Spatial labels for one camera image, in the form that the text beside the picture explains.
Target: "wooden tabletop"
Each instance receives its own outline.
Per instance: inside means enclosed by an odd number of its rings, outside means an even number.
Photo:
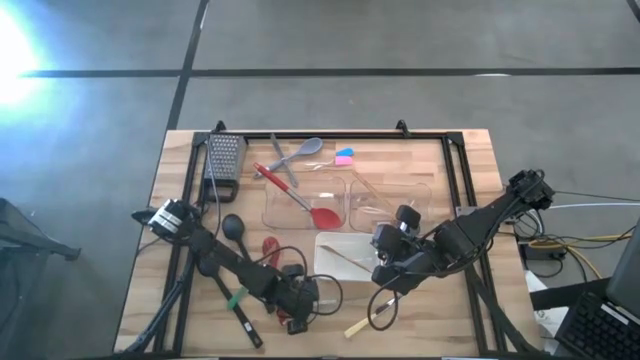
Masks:
[[[461,131],[464,133],[476,196],[479,205],[482,206],[502,193],[491,139],[487,130]],[[168,198],[181,197],[192,135],[193,131],[167,133],[153,188],[152,206],[160,206]],[[301,143],[301,140],[280,140],[285,154],[294,152]],[[353,168],[374,186],[375,184],[389,184],[389,186],[426,184],[431,190],[426,220],[429,224],[437,224],[453,216],[439,141],[325,140],[321,152],[292,162],[292,168],[298,175],[301,188],[305,182],[321,181],[326,177],[333,179],[332,190],[340,188],[340,179],[342,179],[344,192],[348,193],[354,182],[350,177],[352,176],[350,171],[345,171],[348,169],[311,172],[310,167],[305,165],[330,161],[336,150],[345,147],[352,147],[355,150]],[[459,189],[461,194],[464,194],[457,156],[453,158]],[[252,177],[254,174],[252,164],[255,161],[270,164],[276,159],[269,141],[250,142],[238,197],[233,203],[222,205],[222,215],[236,213],[245,222],[247,232],[244,241],[253,259],[262,256],[263,239],[274,236],[282,246],[293,245],[300,248],[305,253],[310,272],[312,272],[315,237],[318,231],[304,229],[305,225],[299,222],[282,222],[282,219],[274,217],[271,212],[266,214],[265,212],[268,212],[267,193],[270,197],[275,194],[269,190],[271,185],[267,186],[264,179],[254,180]],[[198,165],[197,169],[199,174],[202,166]],[[276,174],[283,180],[287,179],[282,170]],[[207,213],[205,226],[214,229],[216,219],[215,206],[212,206]],[[302,227],[302,229],[291,229],[292,227]],[[348,217],[345,225],[338,231],[354,232],[353,224]],[[155,236],[145,230],[140,246],[153,239]],[[229,246],[237,249],[235,244]],[[162,298],[170,253],[170,245],[158,242],[145,249],[136,259],[115,350],[122,350],[130,345],[157,311]],[[497,236],[489,252],[489,258],[501,307],[518,330],[534,346],[539,347],[537,325],[533,319],[524,273],[513,239]],[[293,252],[282,253],[281,264],[299,261]],[[233,274],[226,270],[221,270],[221,274],[232,292],[240,288]],[[343,282],[342,286],[345,291],[342,309],[333,316],[318,317],[309,326],[308,332],[295,336],[287,335],[286,328],[280,326],[277,317],[267,315],[261,303],[246,297],[241,302],[241,307],[264,341],[264,346],[256,350],[234,313],[226,310],[226,299],[214,281],[196,272],[191,291],[183,355],[317,357],[472,356],[477,354],[467,290],[462,274],[445,279],[427,279],[402,299],[398,319],[390,329],[378,332],[367,327],[350,340],[345,339],[343,333],[366,317],[368,298],[373,294],[376,286],[372,283],[354,282]],[[380,296],[380,302],[389,298],[389,294],[383,293]],[[167,346],[171,345],[173,339],[176,310],[177,306],[170,318]],[[483,312],[486,332],[491,344],[490,319],[486,309],[483,309]]]

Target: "gray floor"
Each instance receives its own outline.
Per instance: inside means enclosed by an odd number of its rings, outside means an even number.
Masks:
[[[179,69],[197,5],[10,1],[0,9],[32,42],[39,69]],[[639,32],[624,0],[218,0],[194,68],[640,66]],[[140,233],[129,214],[148,201],[176,84],[12,83],[10,95],[24,94],[0,105],[0,196],[83,248],[77,262],[51,259],[16,358],[110,352]],[[235,129],[389,128],[397,119],[489,128],[504,179],[543,168],[557,189],[637,198],[638,88],[637,76],[192,79],[178,128],[217,120]],[[556,203],[592,201],[560,195]],[[638,216],[631,207],[544,214],[549,232],[570,235],[617,233]],[[587,255],[608,275],[621,245]],[[566,267],[546,283],[580,281],[575,264]]]

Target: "gray spoon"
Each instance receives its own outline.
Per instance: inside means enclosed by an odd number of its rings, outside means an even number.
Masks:
[[[302,143],[298,151],[267,166],[267,170],[273,172],[279,167],[281,167],[285,163],[285,161],[290,161],[291,159],[297,156],[315,154],[318,151],[320,151],[320,149],[322,149],[322,145],[323,145],[322,139],[320,138],[307,139]],[[256,174],[253,176],[254,179],[259,179],[261,177],[262,177],[262,174],[260,174],[259,172],[256,172]]]

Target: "chopstick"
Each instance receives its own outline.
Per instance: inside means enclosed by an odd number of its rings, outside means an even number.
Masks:
[[[362,175],[358,174],[358,172],[355,171],[355,170],[351,170],[351,173],[353,174],[353,176],[356,177],[356,179],[358,179],[358,181],[360,181],[362,183],[362,185],[364,185],[364,187],[367,188],[367,190],[369,190],[369,192],[371,194],[373,194],[373,196],[378,198],[378,200],[382,201],[389,208],[389,211],[391,213],[393,213],[395,211],[395,209],[393,208],[393,205],[391,205],[389,200],[387,200],[384,197],[382,197],[382,194],[380,194],[380,192],[375,187],[373,187],[373,185],[371,185],[370,182],[365,180],[365,178],[363,178]]]
[[[371,272],[371,270],[369,270],[366,266],[364,266],[364,265],[360,264],[359,262],[357,262],[357,261],[355,261],[355,260],[353,260],[353,259],[349,259],[348,257],[346,257],[346,256],[342,255],[342,254],[341,254],[341,253],[339,253],[336,249],[332,248],[332,247],[331,247],[331,246],[329,246],[329,245],[320,245],[320,248],[322,248],[322,249],[324,249],[324,250],[327,250],[328,252],[330,252],[330,253],[332,253],[332,254],[334,254],[334,255],[337,255],[337,256],[339,256],[339,257],[341,257],[341,258],[343,258],[343,259],[347,260],[348,262],[352,263],[353,265],[355,265],[355,266],[359,267],[359,268],[360,268],[360,269],[362,269],[362,270],[365,270],[365,271],[366,271],[366,272],[368,272],[368,273],[370,273],[370,272]]]
[[[400,301],[400,299],[402,299],[404,295],[399,295],[398,296],[398,301]],[[376,311],[371,314],[371,320],[373,321],[375,318],[377,318],[378,316],[382,315],[385,311],[391,309],[393,307],[393,303],[395,302],[396,299],[391,299],[389,301],[387,301],[386,303],[378,306],[378,308],[376,309]],[[360,321],[358,321],[355,325],[353,325],[352,327],[348,328],[347,330],[345,330],[344,332],[344,337],[347,339],[350,339],[353,335],[357,334],[360,330],[364,329],[365,326],[369,325],[369,319],[364,318]]]

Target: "sunlight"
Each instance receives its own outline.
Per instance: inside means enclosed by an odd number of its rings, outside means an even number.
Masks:
[[[15,104],[26,99],[36,81],[19,75],[37,69],[37,60],[29,39],[9,11],[0,7],[0,104]]]

